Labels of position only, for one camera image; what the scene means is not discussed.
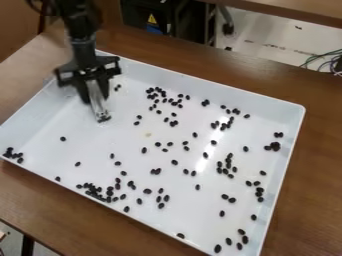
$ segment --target white tray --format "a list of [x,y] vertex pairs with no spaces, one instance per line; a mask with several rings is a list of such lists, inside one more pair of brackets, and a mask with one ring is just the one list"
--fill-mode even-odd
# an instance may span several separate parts
[[[24,153],[21,167],[205,253],[215,255],[214,247],[220,244],[222,250],[218,255],[258,255],[305,109],[126,58],[121,58],[120,65],[123,75],[111,82],[109,122],[96,123],[90,107],[81,103],[73,88],[60,89],[51,80],[2,125],[0,152],[13,147],[15,152]],[[122,88],[115,92],[117,84]],[[181,93],[190,95],[191,100],[183,99],[182,109],[158,104],[157,109],[162,110],[158,115],[155,110],[148,110],[152,101],[146,99],[145,92],[155,86],[165,89],[168,97],[177,98]],[[201,105],[204,99],[210,100],[209,106]],[[222,104],[229,109],[238,108],[241,114],[227,115],[220,108]],[[179,121],[173,128],[163,122],[172,112],[178,115],[172,119]],[[137,115],[143,119],[135,126]],[[226,122],[230,116],[235,117],[230,129],[221,132],[210,127],[210,123]],[[192,137],[193,132],[198,133],[198,138]],[[276,139],[274,132],[283,132],[284,137]],[[67,141],[61,142],[61,136]],[[185,140],[189,141],[189,152],[183,149]],[[218,145],[212,146],[211,140]],[[174,145],[167,147],[170,141]],[[273,141],[281,143],[281,150],[265,151],[264,146]],[[157,148],[155,142],[163,146]],[[248,146],[249,152],[244,152],[243,146]],[[143,147],[148,148],[147,154],[141,153]],[[169,149],[167,153],[162,152],[164,147]],[[208,160],[202,156],[204,151],[210,155]],[[224,162],[229,152],[234,154],[233,166],[238,167],[234,179],[216,171],[217,161]],[[109,158],[110,153],[115,154],[114,160]],[[17,164],[16,160],[5,159]],[[171,164],[172,159],[178,161],[178,166]],[[75,167],[78,161],[82,164]],[[121,161],[122,165],[115,166],[115,161]],[[162,173],[151,175],[150,170],[158,167]],[[197,175],[184,175],[184,168],[196,170]],[[126,177],[120,175],[123,170],[128,173]],[[261,176],[260,170],[267,175]],[[105,189],[114,185],[116,177],[123,186],[118,192],[114,190],[114,194],[127,194],[125,200],[108,204],[85,195],[84,189],[76,189],[77,184],[85,182]],[[136,184],[135,191],[126,186],[130,180]],[[248,187],[246,180],[262,183],[264,202],[257,201],[255,187]],[[152,194],[144,194],[145,188],[152,189]],[[162,210],[156,203],[159,188],[164,188],[163,195],[171,197]],[[221,198],[222,194],[235,197],[237,202],[228,203]],[[144,203],[138,205],[137,198]],[[123,212],[125,206],[130,207],[128,214]],[[223,218],[219,216],[221,210],[225,211]],[[252,214],[257,215],[256,221],[251,220]],[[236,246],[242,239],[238,229],[245,230],[249,237],[249,243],[241,251]],[[185,239],[178,238],[177,233],[184,234]],[[233,245],[225,243],[227,237]]]

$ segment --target wooden table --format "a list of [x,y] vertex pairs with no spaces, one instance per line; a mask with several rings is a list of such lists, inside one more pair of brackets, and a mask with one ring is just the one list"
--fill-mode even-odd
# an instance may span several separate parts
[[[0,64],[0,123],[68,59],[60,30]],[[342,79],[130,28],[101,49],[304,105],[307,114],[262,255],[342,253]],[[9,163],[0,162],[0,219],[65,255],[202,255]]]
[[342,1],[338,0],[200,0],[253,12],[342,28]]

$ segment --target warning label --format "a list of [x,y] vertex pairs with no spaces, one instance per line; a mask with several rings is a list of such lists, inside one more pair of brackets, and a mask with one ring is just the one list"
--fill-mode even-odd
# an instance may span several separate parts
[[148,18],[148,23],[153,24],[153,25],[158,24],[152,13],[150,14],[150,17]]

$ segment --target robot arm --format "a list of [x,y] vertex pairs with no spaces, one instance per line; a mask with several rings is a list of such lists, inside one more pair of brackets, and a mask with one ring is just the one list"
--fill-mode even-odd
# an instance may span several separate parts
[[[26,1],[39,11],[34,0]],[[119,57],[96,55],[95,33],[101,24],[100,11],[91,0],[36,1],[49,1],[48,15],[60,16],[68,30],[73,57],[69,63],[56,68],[58,85],[74,86],[82,101],[91,104],[98,122],[110,119],[103,103],[109,97],[109,80],[121,74],[121,69]],[[114,67],[107,68],[108,64],[114,64]]]

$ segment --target floor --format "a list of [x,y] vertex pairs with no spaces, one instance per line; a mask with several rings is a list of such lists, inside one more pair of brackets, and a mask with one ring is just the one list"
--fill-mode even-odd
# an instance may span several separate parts
[[[342,30],[295,21],[270,15],[228,8],[235,32],[224,36],[224,19],[218,15],[216,47],[246,55],[299,66],[312,54],[320,54],[342,48]],[[325,60],[321,59],[309,68],[316,70]],[[0,222],[0,230],[8,235],[0,243],[5,256],[20,256],[22,235]],[[57,256],[36,243],[34,256]]]

